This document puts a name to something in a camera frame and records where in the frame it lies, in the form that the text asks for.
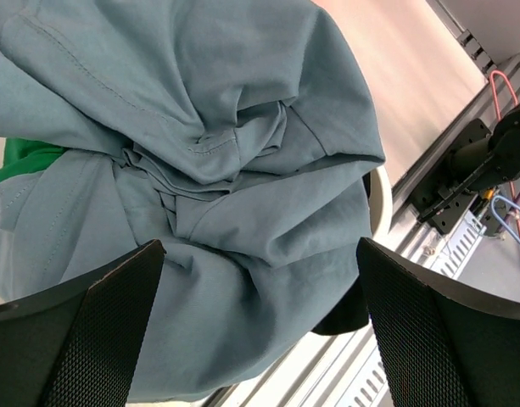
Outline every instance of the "black plastic part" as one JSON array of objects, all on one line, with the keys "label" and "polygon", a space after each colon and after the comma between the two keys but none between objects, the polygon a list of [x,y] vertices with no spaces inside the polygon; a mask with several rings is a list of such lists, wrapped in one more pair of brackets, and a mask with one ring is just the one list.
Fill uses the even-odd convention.
[{"label": "black plastic part", "polygon": [[520,407],[520,303],[370,239],[357,258],[395,407]]},{"label": "black plastic part", "polygon": [[[475,119],[469,122],[459,136],[456,137],[446,152],[439,158],[437,164],[423,177],[410,196],[411,203],[420,214],[443,201],[460,184],[450,170],[452,154],[475,142],[481,142],[489,134],[489,129],[483,121]],[[428,223],[442,235],[450,233],[476,196],[475,193],[460,194],[448,207],[433,215],[428,220]]]},{"label": "black plastic part", "polygon": [[499,186],[520,177],[520,125],[515,125],[500,137],[491,137],[491,170],[475,182],[474,188]]},{"label": "black plastic part", "polygon": [[0,306],[0,407],[123,407],[164,261],[152,241]]},{"label": "black plastic part", "polygon": [[[505,216],[508,214],[506,203],[503,201],[497,201],[495,203],[495,207],[497,208],[497,214],[499,214],[501,218],[505,218]],[[486,226],[484,235],[487,237],[497,237],[502,232],[499,221],[491,214],[491,209],[489,207],[480,223]]]},{"label": "black plastic part", "polygon": [[449,157],[450,173],[457,181],[464,182],[488,158],[488,154],[489,139],[469,143]]},{"label": "black plastic part", "polygon": [[322,336],[342,335],[357,331],[368,323],[369,313],[358,277],[337,305],[312,329],[312,332]]},{"label": "black plastic part", "polygon": [[492,137],[493,141],[499,140],[502,135],[514,128],[515,125],[520,125],[520,104],[505,114],[505,117],[495,127]]},{"label": "black plastic part", "polygon": [[367,172],[363,178],[363,187],[365,187],[365,194],[368,198],[371,197],[371,173]]}]

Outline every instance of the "black mesh pad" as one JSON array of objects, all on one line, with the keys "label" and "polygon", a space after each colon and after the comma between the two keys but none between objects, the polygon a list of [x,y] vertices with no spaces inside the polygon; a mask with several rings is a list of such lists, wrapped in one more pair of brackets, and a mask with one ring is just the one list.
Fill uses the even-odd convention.
[{"label": "black mesh pad", "polygon": [[144,248],[88,290],[43,407],[125,405],[162,261]]},{"label": "black mesh pad", "polygon": [[375,247],[358,251],[361,285],[397,407],[469,406],[428,288]]},{"label": "black mesh pad", "polygon": [[520,407],[520,304],[370,240],[361,281],[396,406]]},{"label": "black mesh pad", "polygon": [[124,405],[163,261],[147,243],[0,306],[0,407]]}]

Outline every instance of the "black mount plate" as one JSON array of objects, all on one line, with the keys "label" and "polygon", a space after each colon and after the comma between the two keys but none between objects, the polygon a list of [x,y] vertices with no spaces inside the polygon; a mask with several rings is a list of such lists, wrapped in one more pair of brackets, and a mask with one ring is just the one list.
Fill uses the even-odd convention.
[{"label": "black mount plate", "polygon": [[[452,142],[435,163],[433,168],[423,177],[414,191],[412,191],[410,196],[411,203],[420,214],[442,201],[443,197],[448,196],[450,190],[458,185],[457,181],[452,178],[446,163],[448,155],[469,143],[478,142],[488,137],[489,134],[488,127],[480,119],[472,120],[465,126],[454,142]],[[428,223],[442,235],[450,233],[476,197],[477,194],[475,193],[462,193],[450,206],[444,208],[433,218],[428,220]]]},{"label": "black mount plate", "polygon": [[[504,218],[506,215],[508,215],[508,208],[506,207],[506,203],[503,201],[497,201],[495,202],[495,208],[497,214]],[[491,214],[491,209],[488,208],[486,213],[484,214],[484,217],[481,220],[481,223],[486,226],[486,232],[484,233],[487,237],[497,237],[501,234],[503,231],[500,228],[499,221]]]}]

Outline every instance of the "gray-blue cloth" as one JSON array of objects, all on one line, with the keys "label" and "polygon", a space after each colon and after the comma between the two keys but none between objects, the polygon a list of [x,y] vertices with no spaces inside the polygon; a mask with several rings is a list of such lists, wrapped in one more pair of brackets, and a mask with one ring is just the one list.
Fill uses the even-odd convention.
[{"label": "gray-blue cloth", "polygon": [[0,137],[71,148],[0,184],[0,295],[158,238],[130,401],[261,373],[338,302],[383,162],[372,100],[308,0],[0,0]]}]

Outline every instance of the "fabric seam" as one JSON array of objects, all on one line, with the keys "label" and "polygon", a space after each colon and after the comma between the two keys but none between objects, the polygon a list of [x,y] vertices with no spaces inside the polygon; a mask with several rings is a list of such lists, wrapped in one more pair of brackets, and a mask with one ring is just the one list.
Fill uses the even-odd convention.
[{"label": "fabric seam", "polygon": [[[65,198],[65,201],[64,201],[64,204],[62,205],[62,207],[60,208],[58,214],[53,218],[53,222],[47,232],[47,234],[45,235],[44,237],[44,240],[47,241],[48,239],[48,235],[49,233],[53,230],[55,224],[56,224],[56,221],[58,220],[58,218],[62,215],[63,211],[64,211],[64,208],[66,206],[66,204],[69,202],[69,199],[71,197],[71,195],[73,194],[73,192],[76,190],[76,187],[77,185],[79,184],[79,181],[82,179],[82,175],[84,174],[84,169],[86,168],[86,165],[87,165],[87,161],[84,162],[83,166],[82,166],[82,169],[81,169],[81,173],[79,174],[79,176],[77,177],[76,181],[75,181],[75,185],[72,187],[71,191],[68,193],[67,197]],[[99,167],[99,159],[98,159],[98,162],[96,164],[96,169]],[[75,214],[77,208],[79,207],[79,202],[81,202],[83,199],[83,196],[80,195],[78,200],[75,202],[75,205],[74,205],[74,208],[73,210],[71,211],[71,214],[70,214],[70,219],[73,219],[73,215]],[[50,266],[50,264],[52,263],[52,260],[54,258],[54,255],[56,254],[56,252],[58,251],[58,248],[59,248],[59,245],[62,243],[62,240],[64,239],[65,235],[67,234],[68,232],[68,228],[67,227],[64,227],[62,229],[62,232],[60,233],[59,237],[58,237],[58,241],[56,242],[56,245],[54,246],[53,248],[53,251],[52,253],[50,253],[50,257],[48,258],[48,261],[45,265],[45,268],[43,269],[42,271],[42,277],[44,278],[44,276],[46,275],[46,272],[47,272],[47,269],[48,267]]]},{"label": "fabric seam", "polygon": [[[50,42],[52,42],[57,48],[60,49],[60,51],[79,70],[79,72],[82,72],[82,74],[85,75],[86,78],[90,78],[91,81],[93,81],[93,83],[95,83],[100,89],[105,90],[106,92],[111,94],[114,98],[119,99],[122,103],[124,103],[124,104],[126,104],[126,105],[128,105],[128,106],[130,106],[132,108],[134,108],[136,111],[144,113],[144,114],[148,114],[148,115],[156,117],[156,118],[160,118],[160,119],[162,119],[165,122],[165,124],[167,126],[170,126],[169,121],[162,114],[157,113],[155,111],[151,111],[151,110],[148,110],[148,109],[145,109],[145,108],[140,108],[140,107],[136,106],[135,104],[131,103],[126,98],[124,98],[122,95],[120,95],[117,91],[115,91],[114,89],[112,89],[111,87],[109,87],[105,83],[103,83],[101,80],[99,80],[92,72],[90,72],[90,70],[88,70],[78,60],[78,58],[69,49],[67,49],[65,47],[64,44],[62,44],[62,42],[60,42],[56,37],[54,37],[51,33],[49,33],[47,30],[45,30],[42,27],[43,26],[49,27],[50,29],[54,30],[55,32],[58,32],[63,38],[65,38],[65,36],[61,32],[59,32],[57,29],[55,29],[51,25],[42,23],[38,18],[35,18],[35,17],[21,15],[20,18],[31,29],[36,31],[37,34],[46,36]],[[190,151],[191,153],[194,153],[194,154],[197,154],[197,155],[206,155],[206,154],[213,153],[216,149],[220,149],[220,148],[225,147],[226,144],[228,144],[229,142],[232,142],[232,141],[233,141],[233,139],[225,140],[221,144],[218,144],[218,145],[210,148],[209,150],[207,150],[205,152],[194,150],[193,148],[191,148],[189,146],[185,146],[185,148],[186,148],[186,150]]]},{"label": "fabric seam", "polygon": [[305,127],[307,129],[309,129],[310,133],[312,134],[312,136],[314,136],[314,138],[318,141],[318,144],[320,144],[320,147],[322,147],[322,151],[324,152],[324,154],[326,155],[329,155],[327,154],[327,151],[326,151],[326,148],[324,147],[322,141],[320,140],[320,138],[316,135],[316,133],[310,128],[310,126],[308,125],[308,123],[306,121],[303,120],[303,118],[301,117],[301,114],[299,114],[299,112],[293,107],[293,106],[289,106],[290,109],[293,110],[293,112],[295,113],[295,115],[298,117],[299,120],[301,120],[301,123],[303,123],[303,125],[305,125]]},{"label": "fabric seam", "polygon": [[18,192],[18,193],[14,196],[14,198],[11,200],[11,202],[9,202],[9,203],[7,204],[7,206],[5,207],[5,209],[9,209],[9,208],[10,208],[10,207],[11,207],[11,206],[16,202],[16,200],[17,200],[18,198],[20,198],[20,196],[21,196],[21,195],[22,195],[26,190],[28,190],[28,189],[30,189],[30,188],[31,188],[31,181],[28,182],[28,184],[27,184],[24,188],[22,188],[22,190],[21,190],[20,192]]},{"label": "fabric seam", "polygon": [[202,215],[199,217],[198,221],[197,221],[196,224],[193,226],[193,228],[192,228],[192,230],[190,231],[190,233],[188,233],[188,235],[187,235],[187,239],[188,239],[188,240],[191,240],[191,241],[193,240],[193,239],[192,239],[193,234],[195,233],[196,229],[198,228],[199,223],[201,223],[201,221],[204,219],[204,217],[205,217],[208,213],[210,213],[211,210],[213,210],[213,209],[216,208],[218,205],[220,205],[222,202],[224,202],[224,201],[226,200],[227,197],[228,197],[228,195],[226,195],[225,197],[221,197],[220,200],[219,200],[217,203],[215,203],[215,204],[212,205],[210,208],[208,208],[207,210],[205,210],[205,213],[202,214]]}]

